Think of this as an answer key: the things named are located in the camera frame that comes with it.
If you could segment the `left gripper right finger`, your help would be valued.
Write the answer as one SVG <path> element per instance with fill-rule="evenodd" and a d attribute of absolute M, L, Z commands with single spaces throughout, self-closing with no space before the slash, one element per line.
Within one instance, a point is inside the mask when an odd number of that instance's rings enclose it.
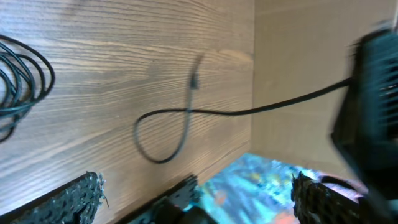
<path fill-rule="evenodd" d="M 361 224 L 359 204 L 302 172 L 292 177 L 294 216 L 303 224 Z"/>

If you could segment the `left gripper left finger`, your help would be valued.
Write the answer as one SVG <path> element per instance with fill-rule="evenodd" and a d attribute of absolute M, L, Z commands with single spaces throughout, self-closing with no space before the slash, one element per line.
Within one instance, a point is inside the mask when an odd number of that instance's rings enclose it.
<path fill-rule="evenodd" d="M 59 188 L 1 215 L 2 224 L 92 224 L 106 202 L 102 174 L 86 172 Z"/>

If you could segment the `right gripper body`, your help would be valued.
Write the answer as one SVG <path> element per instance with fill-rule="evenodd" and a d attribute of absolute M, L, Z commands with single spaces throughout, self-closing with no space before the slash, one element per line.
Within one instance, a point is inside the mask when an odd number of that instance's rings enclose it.
<path fill-rule="evenodd" d="M 366 186 L 368 223 L 397 223 L 397 32 L 360 38 L 331 139 Z"/>

